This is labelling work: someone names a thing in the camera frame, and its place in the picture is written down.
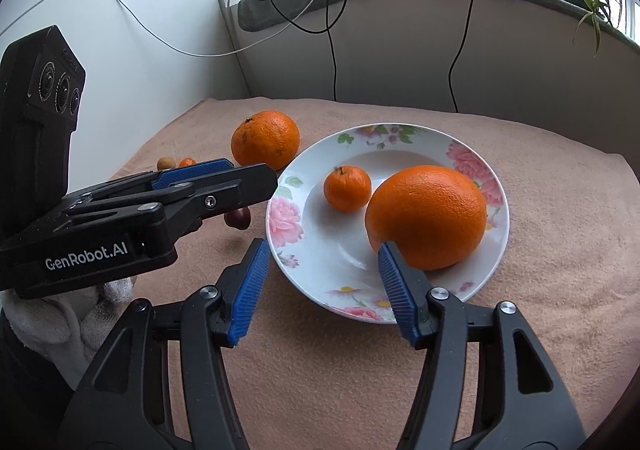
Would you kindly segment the grey gloved left hand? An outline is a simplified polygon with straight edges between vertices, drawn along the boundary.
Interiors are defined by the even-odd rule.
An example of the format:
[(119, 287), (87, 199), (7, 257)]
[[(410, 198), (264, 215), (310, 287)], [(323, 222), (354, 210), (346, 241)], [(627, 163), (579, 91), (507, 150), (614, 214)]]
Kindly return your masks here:
[(1, 293), (3, 312), (20, 342), (52, 362), (75, 389), (120, 315), (134, 299), (134, 278), (26, 300)]

